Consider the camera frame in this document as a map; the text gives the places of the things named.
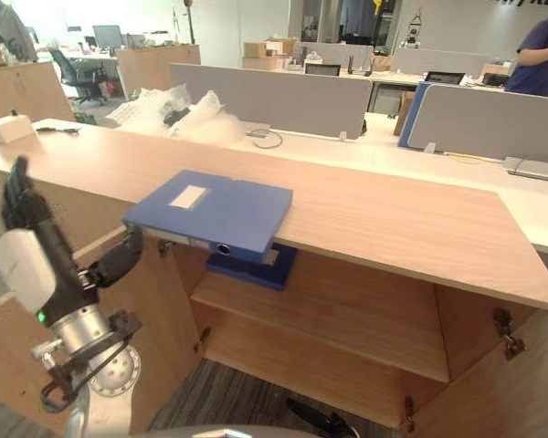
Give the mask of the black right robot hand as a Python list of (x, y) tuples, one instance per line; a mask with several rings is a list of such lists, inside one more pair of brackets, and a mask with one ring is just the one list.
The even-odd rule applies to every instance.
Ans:
[(360, 436), (354, 427), (335, 412), (328, 416), (303, 402), (291, 398), (286, 400), (286, 406), (303, 421), (318, 429), (323, 437), (357, 438)]

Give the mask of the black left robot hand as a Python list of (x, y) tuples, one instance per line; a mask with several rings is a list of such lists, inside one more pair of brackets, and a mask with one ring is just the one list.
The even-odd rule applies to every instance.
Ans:
[(5, 180), (0, 276), (21, 305), (50, 327), (99, 303), (99, 290), (114, 285), (140, 260), (143, 235), (140, 227), (129, 227), (118, 245), (79, 268), (47, 201), (27, 176), (27, 165), (27, 157), (18, 156)]

